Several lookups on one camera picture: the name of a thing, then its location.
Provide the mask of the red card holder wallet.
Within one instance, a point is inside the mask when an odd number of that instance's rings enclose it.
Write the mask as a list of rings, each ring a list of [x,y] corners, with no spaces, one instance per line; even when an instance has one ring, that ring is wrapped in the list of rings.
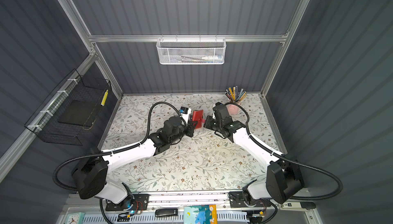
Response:
[[[193,111],[192,121],[196,122],[195,129],[200,129],[202,127],[203,115],[204,115],[204,111],[203,110],[195,110],[195,111]]]

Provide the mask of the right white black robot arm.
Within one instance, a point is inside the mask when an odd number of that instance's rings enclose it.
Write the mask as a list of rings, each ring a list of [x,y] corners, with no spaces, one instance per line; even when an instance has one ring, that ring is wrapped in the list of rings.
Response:
[[[250,132],[247,123],[234,121],[227,105],[216,103],[213,107],[213,116],[207,117],[204,127],[240,146],[263,166],[266,172],[265,181],[254,180],[243,187],[243,196],[248,204],[261,198],[270,198],[283,204],[304,188],[299,165],[287,159],[280,159],[279,157],[284,154],[256,138]]]

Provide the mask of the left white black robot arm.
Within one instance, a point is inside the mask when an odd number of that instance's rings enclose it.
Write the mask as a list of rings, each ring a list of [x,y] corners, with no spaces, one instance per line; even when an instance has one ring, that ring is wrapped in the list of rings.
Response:
[[[131,149],[114,153],[109,150],[109,155],[81,159],[72,171],[77,192],[81,199],[99,197],[110,200],[115,204],[131,198],[131,191],[125,184],[120,184],[108,178],[108,174],[127,164],[138,160],[148,159],[170,149],[184,136],[193,137],[197,121],[182,124],[180,117],[171,117],[164,122],[164,127],[150,134],[142,144],[134,144]]]

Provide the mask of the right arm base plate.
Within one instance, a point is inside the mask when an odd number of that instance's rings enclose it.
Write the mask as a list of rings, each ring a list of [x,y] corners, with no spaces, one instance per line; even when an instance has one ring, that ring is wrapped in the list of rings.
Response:
[[[227,196],[232,208],[267,208],[272,205],[266,199],[253,199],[243,191],[230,191]]]

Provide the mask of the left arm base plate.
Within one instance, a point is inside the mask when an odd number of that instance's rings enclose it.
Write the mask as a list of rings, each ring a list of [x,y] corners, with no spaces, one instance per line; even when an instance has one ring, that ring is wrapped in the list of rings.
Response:
[[[119,204],[107,200],[105,211],[144,211],[147,209],[149,197],[149,194],[134,194],[133,197],[126,197]]]

